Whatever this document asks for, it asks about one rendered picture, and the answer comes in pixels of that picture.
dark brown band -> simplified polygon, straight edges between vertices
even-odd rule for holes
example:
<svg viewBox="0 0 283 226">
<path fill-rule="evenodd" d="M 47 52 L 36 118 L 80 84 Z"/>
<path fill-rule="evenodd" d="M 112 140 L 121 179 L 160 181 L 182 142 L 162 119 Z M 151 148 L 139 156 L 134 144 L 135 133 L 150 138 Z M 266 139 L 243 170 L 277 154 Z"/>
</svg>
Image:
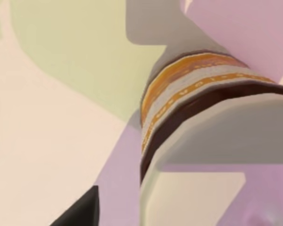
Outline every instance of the dark brown band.
<svg viewBox="0 0 283 226">
<path fill-rule="evenodd" d="M 169 136 L 187 119 L 201 113 L 213 105 L 233 98 L 247 97 L 257 94 L 275 93 L 283 95 L 283 86 L 271 83 L 247 82 L 230 84 L 227 87 L 212 90 L 198 98 L 187 101 L 179 106 L 154 132 L 149 146 L 141 161 L 141 182 L 143 181 L 156 150 Z"/>
</svg>

patterned fabric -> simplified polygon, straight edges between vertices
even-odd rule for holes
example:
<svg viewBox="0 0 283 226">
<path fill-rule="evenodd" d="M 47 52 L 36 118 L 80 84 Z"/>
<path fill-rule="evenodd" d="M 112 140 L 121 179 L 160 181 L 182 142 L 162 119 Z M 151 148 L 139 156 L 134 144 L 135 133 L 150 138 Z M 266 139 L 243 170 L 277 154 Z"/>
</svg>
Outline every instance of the patterned fabric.
<svg viewBox="0 0 283 226">
<path fill-rule="evenodd" d="M 180 104 L 213 87 L 245 81 L 274 83 L 237 59 L 219 53 L 184 56 L 166 66 L 151 81 L 141 100 L 142 153 L 156 129 Z"/>
</svg>

